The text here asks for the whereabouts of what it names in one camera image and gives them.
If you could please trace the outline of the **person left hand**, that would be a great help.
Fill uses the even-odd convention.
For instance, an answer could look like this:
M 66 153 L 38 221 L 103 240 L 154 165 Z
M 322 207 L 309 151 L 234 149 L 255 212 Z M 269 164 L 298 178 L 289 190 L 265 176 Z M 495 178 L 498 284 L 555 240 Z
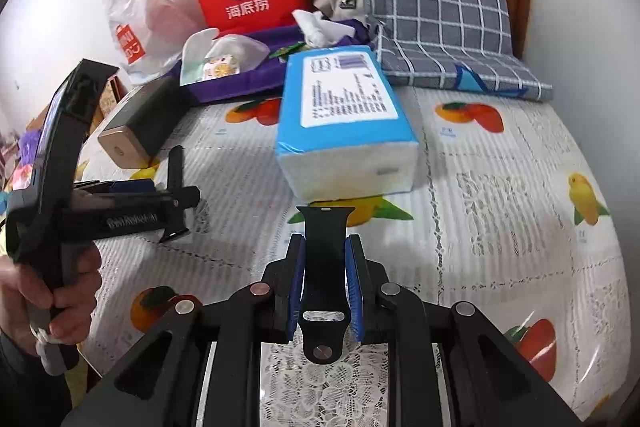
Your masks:
M 51 335 L 66 345 L 82 343 L 96 309 L 96 292 L 102 285 L 101 255 L 96 245 L 77 258 L 78 277 L 70 286 L 50 291 L 28 265 L 16 265 L 9 256 L 1 257 L 1 330 L 28 355 L 36 355 L 36 337 L 29 326 L 28 305 L 49 310 L 61 309 L 50 323 Z

